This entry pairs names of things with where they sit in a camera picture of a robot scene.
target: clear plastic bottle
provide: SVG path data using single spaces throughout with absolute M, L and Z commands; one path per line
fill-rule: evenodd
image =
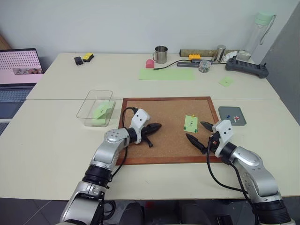
M 253 31 L 244 48 L 239 50 L 238 60 L 247 61 L 251 58 L 256 47 L 263 44 L 264 37 L 269 32 L 275 18 L 276 15 L 273 14 L 262 12 L 256 14 Z

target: laptop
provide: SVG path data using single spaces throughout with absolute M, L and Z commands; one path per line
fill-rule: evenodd
M 42 75 L 35 48 L 0 50 L 0 135 Z

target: small container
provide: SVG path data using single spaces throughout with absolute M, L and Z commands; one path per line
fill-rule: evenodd
M 211 63 L 207 60 L 203 60 L 199 63 L 199 71 L 207 73 L 210 70 Z
M 110 90 L 90 90 L 76 117 L 86 126 L 106 127 L 116 103 L 112 95 Z
M 224 55 L 224 51 L 226 49 L 226 46 L 225 45 L 218 45 L 217 46 L 217 50 L 215 52 L 215 55 L 212 57 L 212 61 L 215 62 L 215 61 L 222 61 L 222 57 Z

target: yellow sponge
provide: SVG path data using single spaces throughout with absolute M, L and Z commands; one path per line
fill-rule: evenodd
M 92 58 L 94 57 L 93 53 L 86 53 L 85 56 L 83 56 L 83 61 L 84 62 L 89 62 Z
M 191 54 L 188 55 L 189 60 L 199 60 L 201 59 L 201 56 L 199 54 Z

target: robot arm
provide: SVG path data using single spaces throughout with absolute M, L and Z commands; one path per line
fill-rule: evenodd
M 215 125 L 201 123 L 213 132 L 209 139 L 211 148 L 205 148 L 192 135 L 187 134 L 187 138 L 203 154 L 211 150 L 216 157 L 221 157 L 224 163 L 237 168 L 260 223 L 295 224 L 289 217 L 274 177 L 263 166 L 262 159 L 256 153 L 229 142 L 233 135 L 231 122 L 222 120 Z
M 143 109 L 138 109 L 129 129 L 113 129 L 106 132 L 103 143 L 97 148 L 84 178 L 77 184 L 61 215 L 61 224 L 102 224 L 104 196 L 109 188 L 107 184 L 112 181 L 111 174 L 120 151 L 132 142 L 138 144 L 145 140 L 150 143 L 146 135 L 161 127 L 158 123 L 145 127 L 149 119 L 150 116 Z

